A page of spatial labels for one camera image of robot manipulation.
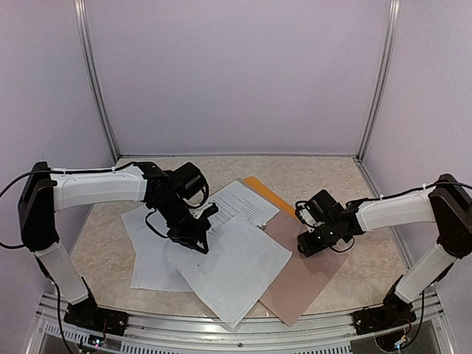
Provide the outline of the orange folder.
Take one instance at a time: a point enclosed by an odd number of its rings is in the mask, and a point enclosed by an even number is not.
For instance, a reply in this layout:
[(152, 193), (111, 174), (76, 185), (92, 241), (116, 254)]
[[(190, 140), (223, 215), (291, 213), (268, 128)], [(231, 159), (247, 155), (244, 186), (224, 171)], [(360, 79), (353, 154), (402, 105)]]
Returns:
[(249, 176), (243, 181), (264, 199), (271, 202), (278, 209), (288, 213), (292, 218), (296, 219), (295, 209), (289, 203), (279, 197), (275, 192), (270, 190), (257, 178), (255, 178), (254, 176)]

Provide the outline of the printed white paper sheet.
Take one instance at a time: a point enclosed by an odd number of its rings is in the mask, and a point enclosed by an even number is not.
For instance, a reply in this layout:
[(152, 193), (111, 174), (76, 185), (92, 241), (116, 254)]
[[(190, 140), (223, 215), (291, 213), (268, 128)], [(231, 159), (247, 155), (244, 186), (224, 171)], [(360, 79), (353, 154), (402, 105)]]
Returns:
[(211, 195), (209, 202), (218, 207), (218, 211), (209, 218), (209, 235), (214, 235), (222, 225), (237, 216), (244, 216), (252, 225), (262, 226), (280, 212), (241, 180), (232, 181)]

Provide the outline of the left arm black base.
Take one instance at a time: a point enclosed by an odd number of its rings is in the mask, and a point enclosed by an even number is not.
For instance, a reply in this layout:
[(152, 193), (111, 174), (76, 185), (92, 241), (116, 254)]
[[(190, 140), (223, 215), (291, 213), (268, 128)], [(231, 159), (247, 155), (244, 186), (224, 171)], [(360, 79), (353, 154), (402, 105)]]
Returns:
[(124, 336), (128, 319), (124, 311), (100, 307), (91, 293), (82, 302), (69, 304), (64, 315), (67, 324), (115, 336)]

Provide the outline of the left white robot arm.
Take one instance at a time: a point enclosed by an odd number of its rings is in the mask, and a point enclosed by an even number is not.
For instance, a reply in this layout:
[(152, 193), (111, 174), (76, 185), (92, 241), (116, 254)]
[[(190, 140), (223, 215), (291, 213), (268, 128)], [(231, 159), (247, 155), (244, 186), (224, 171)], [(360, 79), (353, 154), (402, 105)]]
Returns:
[(119, 167), (91, 170), (52, 169), (38, 162), (18, 202), (21, 240), (58, 286), (73, 313), (86, 327), (103, 321), (103, 311), (93, 304), (86, 282), (78, 274), (56, 230), (55, 214), (72, 207), (118, 201), (141, 202), (150, 213), (159, 213), (167, 231), (159, 236), (188, 249), (207, 254), (209, 217), (214, 203), (188, 201), (197, 193), (209, 196), (201, 171), (187, 162), (176, 170), (162, 170), (153, 162), (129, 162)]

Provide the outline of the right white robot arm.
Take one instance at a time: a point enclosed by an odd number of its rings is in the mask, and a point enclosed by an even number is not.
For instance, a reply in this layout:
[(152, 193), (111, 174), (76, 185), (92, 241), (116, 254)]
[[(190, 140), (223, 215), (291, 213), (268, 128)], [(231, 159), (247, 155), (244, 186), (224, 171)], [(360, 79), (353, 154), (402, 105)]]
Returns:
[(337, 251), (339, 242), (352, 247), (356, 237), (379, 229), (397, 232), (410, 266), (378, 309), (384, 327), (395, 326), (406, 315), (406, 305), (471, 254), (471, 186), (448, 173), (430, 184), (346, 204), (320, 190), (296, 202), (295, 216), (306, 227), (297, 237), (305, 257)]

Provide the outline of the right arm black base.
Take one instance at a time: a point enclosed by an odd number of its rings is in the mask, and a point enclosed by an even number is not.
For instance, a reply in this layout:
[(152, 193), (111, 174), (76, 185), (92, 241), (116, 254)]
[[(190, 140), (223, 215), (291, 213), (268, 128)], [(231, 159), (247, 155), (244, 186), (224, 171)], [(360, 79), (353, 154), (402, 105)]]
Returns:
[(416, 319), (412, 303), (404, 302), (394, 292), (386, 295), (382, 305), (353, 313), (355, 331), (359, 336), (407, 325)]

